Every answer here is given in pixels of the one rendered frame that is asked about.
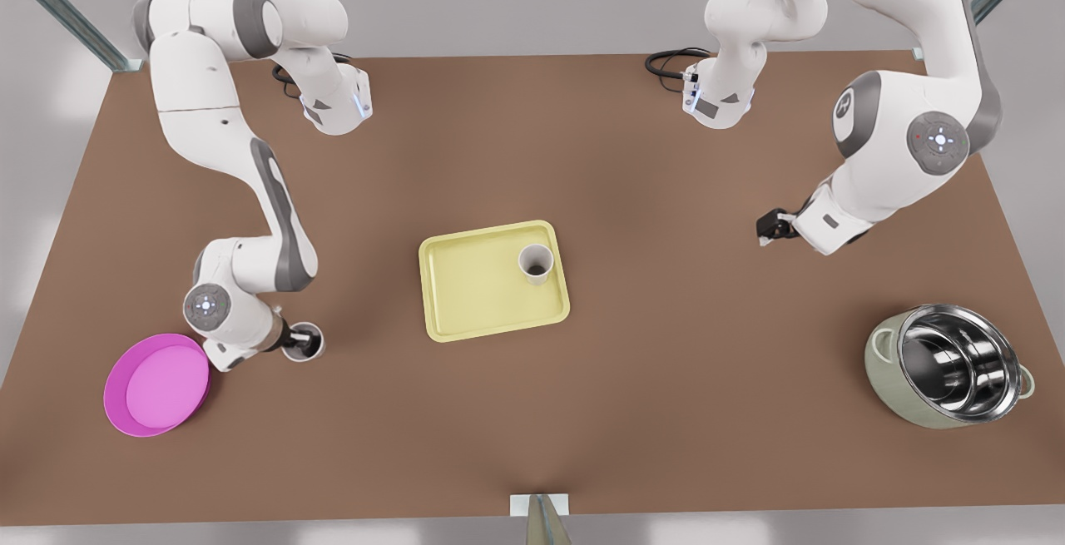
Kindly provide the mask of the white cup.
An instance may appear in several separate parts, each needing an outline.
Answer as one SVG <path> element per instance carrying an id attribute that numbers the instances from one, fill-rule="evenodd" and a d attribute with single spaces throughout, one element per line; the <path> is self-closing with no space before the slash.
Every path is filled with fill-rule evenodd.
<path id="1" fill-rule="evenodd" d="M 555 257 L 548 245 L 530 243 L 518 253 L 518 268 L 532 285 L 547 283 L 548 272 L 554 268 Z"/>
<path id="2" fill-rule="evenodd" d="M 288 337 L 281 345 L 283 356 L 293 362 L 304 363 L 317 359 L 324 353 L 324 337 L 318 325 L 310 323 L 293 324 Z"/>

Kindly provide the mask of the yellow tray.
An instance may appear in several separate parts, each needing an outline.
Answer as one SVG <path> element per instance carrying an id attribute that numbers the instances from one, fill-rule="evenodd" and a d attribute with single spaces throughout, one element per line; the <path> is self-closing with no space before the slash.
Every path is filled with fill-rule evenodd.
<path id="1" fill-rule="evenodd" d="M 518 267 L 530 243 L 548 245 L 554 268 L 532 285 Z M 562 254 L 551 222 L 505 224 L 435 235 L 419 246 L 428 336 L 437 343 L 496 335 L 562 323 L 570 314 Z"/>

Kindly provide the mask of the pink plate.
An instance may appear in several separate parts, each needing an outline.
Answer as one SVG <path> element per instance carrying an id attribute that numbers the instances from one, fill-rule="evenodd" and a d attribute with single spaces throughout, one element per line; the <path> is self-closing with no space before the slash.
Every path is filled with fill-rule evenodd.
<path id="1" fill-rule="evenodd" d="M 133 437 L 171 431 L 203 404 L 210 370 L 208 356 L 193 338 L 166 333 L 141 340 L 106 376 L 106 420 Z"/>

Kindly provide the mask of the green steel-lined pot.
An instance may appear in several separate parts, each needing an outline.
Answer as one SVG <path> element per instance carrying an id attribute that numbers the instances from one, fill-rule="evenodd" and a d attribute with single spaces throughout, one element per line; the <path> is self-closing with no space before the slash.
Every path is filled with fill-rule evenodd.
<path id="1" fill-rule="evenodd" d="M 1003 419 L 1036 389 L 1004 333 L 955 304 L 917 305 L 878 324 L 864 371 L 882 404 L 931 430 Z"/>

